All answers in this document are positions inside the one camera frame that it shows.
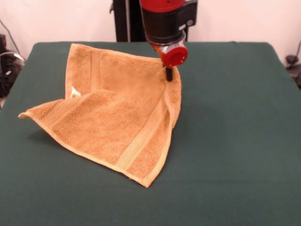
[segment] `green table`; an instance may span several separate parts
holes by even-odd
[[[1,226],[301,225],[301,94],[270,45],[188,43],[180,118],[146,189],[17,118],[64,97],[70,44],[35,45],[0,113]]]

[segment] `terry cloth towel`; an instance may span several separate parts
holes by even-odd
[[[72,44],[65,99],[29,117],[75,154],[149,187],[160,173],[180,112],[181,80],[166,81],[157,58]]]

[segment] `white wall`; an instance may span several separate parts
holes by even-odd
[[[39,41],[116,41],[110,5],[111,0],[0,0],[0,18],[28,57]],[[7,34],[1,25],[0,32]]]
[[[38,41],[116,41],[111,2],[0,0],[0,18],[27,57]],[[299,39],[301,0],[199,0],[198,23],[189,33],[190,41],[267,41],[282,61]]]
[[[191,41],[267,41],[284,62],[301,40],[301,0],[199,0]]]

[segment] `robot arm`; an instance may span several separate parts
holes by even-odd
[[[187,58],[184,29],[196,24],[197,0],[140,0],[148,42],[166,68],[181,65]]]

